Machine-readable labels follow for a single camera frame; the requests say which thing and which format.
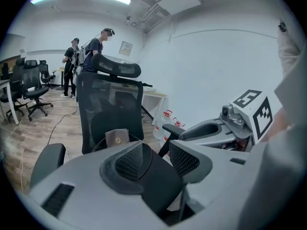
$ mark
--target framed picture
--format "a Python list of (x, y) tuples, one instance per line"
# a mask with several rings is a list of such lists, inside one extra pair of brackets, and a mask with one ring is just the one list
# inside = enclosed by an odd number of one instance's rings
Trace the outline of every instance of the framed picture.
[(122, 55), (125, 55), (125, 56), (130, 56), (132, 46), (133, 46), (133, 44), (130, 44), (130, 43), (123, 41), (121, 43), (119, 53), (122, 54)]

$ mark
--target man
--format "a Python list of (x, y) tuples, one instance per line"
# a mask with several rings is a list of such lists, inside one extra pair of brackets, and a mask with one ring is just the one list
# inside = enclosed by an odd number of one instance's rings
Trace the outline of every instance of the man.
[[(306, 46), (306, 35), (295, 15), (283, 0), (277, 0), (281, 23), (278, 26), (278, 53), (285, 77), (295, 66), (302, 50)], [(274, 117), (275, 121), (262, 139), (268, 141), (271, 137), (289, 127), (286, 112), (281, 108)]]
[(65, 58), (63, 59), (63, 63), (65, 64), (64, 69), (64, 93), (61, 94), (61, 97), (68, 98), (68, 85), (69, 80), (71, 81), (71, 98), (76, 98), (76, 85), (73, 84), (73, 68), (77, 63), (77, 52), (79, 51), (78, 48), (79, 39), (76, 37), (71, 42), (71, 47), (69, 47), (65, 52)]
[(102, 42), (111, 41), (113, 35), (115, 35), (115, 32), (110, 28), (106, 28), (101, 32), (99, 38), (91, 40), (85, 49), (86, 59), (84, 61), (85, 66), (82, 72), (97, 73), (97, 70), (95, 70), (92, 65), (92, 57), (97, 53), (101, 54), (101, 51), (104, 48)]

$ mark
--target plastic bottle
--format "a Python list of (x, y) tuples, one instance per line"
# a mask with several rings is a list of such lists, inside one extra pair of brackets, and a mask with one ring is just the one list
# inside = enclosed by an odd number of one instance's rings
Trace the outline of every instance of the plastic bottle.
[[(184, 127), (186, 124), (182, 124), (180, 121), (177, 120), (177, 118), (173, 118), (173, 120), (170, 122), (170, 124), (173, 124), (177, 127)], [(171, 133), (169, 133), (168, 131), (164, 130), (164, 134), (162, 135), (162, 138), (160, 140), (160, 146), (162, 147), (167, 139), (169, 138), (169, 136), (171, 135)]]
[(160, 140), (164, 134), (164, 129), (162, 128), (162, 126), (164, 124), (168, 124), (170, 121), (170, 116), (172, 115), (172, 111), (167, 110), (166, 112), (163, 112), (163, 116), (157, 120), (157, 122), (155, 123), (154, 126), (154, 130), (153, 130), (153, 136)]

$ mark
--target white shirt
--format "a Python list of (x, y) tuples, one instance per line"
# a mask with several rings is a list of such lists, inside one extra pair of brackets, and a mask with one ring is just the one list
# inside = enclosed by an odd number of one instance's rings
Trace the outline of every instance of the white shirt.
[(295, 15), (284, 2), (277, 0), (280, 10), (281, 20), (285, 23), (287, 30), (282, 32), (278, 28), (278, 53), (283, 68), (283, 77), (285, 77), (296, 64), (296, 60), (306, 45), (306, 35), (297, 21)]

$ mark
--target cap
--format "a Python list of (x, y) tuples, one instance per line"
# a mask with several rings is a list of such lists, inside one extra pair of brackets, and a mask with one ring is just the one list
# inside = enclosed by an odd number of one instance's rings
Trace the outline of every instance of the cap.
[(115, 35), (115, 32), (113, 29), (110, 29), (110, 28), (105, 28), (102, 32), (107, 32), (107, 36), (113, 36)]
[(73, 41), (78, 41), (78, 43), (79, 43), (79, 38), (76, 37), (75, 39), (73, 39)]

